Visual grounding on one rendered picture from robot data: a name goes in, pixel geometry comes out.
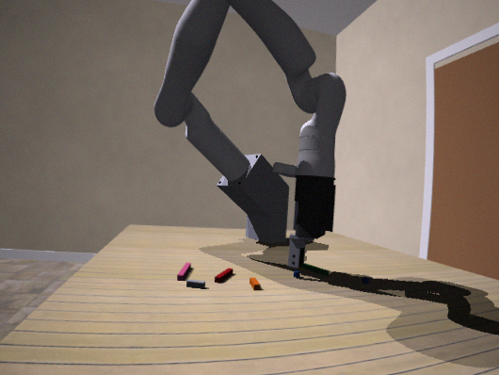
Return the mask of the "green rod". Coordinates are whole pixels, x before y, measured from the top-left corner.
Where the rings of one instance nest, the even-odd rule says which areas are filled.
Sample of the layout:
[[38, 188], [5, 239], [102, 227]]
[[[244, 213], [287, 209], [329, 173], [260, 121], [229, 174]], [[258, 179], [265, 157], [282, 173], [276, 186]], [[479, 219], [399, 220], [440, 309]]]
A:
[[307, 269], [307, 270], [313, 271], [313, 272], [316, 272], [316, 273], [324, 275], [324, 276], [328, 276], [329, 272], [330, 272], [329, 270], [321, 269], [321, 268], [318, 268], [318, 267], [315, 267], [315, 266], [312, 266], [312, 265], [309, 265], [309, 264], [306, 264], [306, 263], [304, 263], [303, 265], [299, 265], [299, 267], [303, 268], [303, 269]]

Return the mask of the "orange rod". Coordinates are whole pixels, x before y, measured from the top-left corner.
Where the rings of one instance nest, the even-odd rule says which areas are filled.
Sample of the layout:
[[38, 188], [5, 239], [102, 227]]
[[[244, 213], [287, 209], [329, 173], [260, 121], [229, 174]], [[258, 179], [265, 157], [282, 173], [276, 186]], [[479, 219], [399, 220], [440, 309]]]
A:
[[249, 283], [252, 286], [253, 290], [260, 290], [260, 284], [256, 280], [256, 278], [249, 278]]

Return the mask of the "red rod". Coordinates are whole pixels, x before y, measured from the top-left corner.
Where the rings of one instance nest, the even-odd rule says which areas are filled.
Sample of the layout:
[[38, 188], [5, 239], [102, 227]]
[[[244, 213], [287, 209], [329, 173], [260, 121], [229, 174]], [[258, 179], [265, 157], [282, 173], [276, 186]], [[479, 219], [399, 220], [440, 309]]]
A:
[[223, 272], [221, 272], [219, 275], [215, 277], [215, 283], [221, 283], [224, 281], [226, 278], [228, 278], [230, 275], [233, 274], [233, 269], [226, 269]]

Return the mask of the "pink rod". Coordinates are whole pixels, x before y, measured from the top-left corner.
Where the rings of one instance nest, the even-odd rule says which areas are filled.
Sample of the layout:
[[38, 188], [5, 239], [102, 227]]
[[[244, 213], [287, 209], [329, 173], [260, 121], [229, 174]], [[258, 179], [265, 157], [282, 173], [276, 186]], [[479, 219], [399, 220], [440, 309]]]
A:
[[183, 279], [189, 272], [190, 268], [191, 268], [191, 263], [185, 263], [185, 265], [177, 275], [177, 281], [183, 281]]

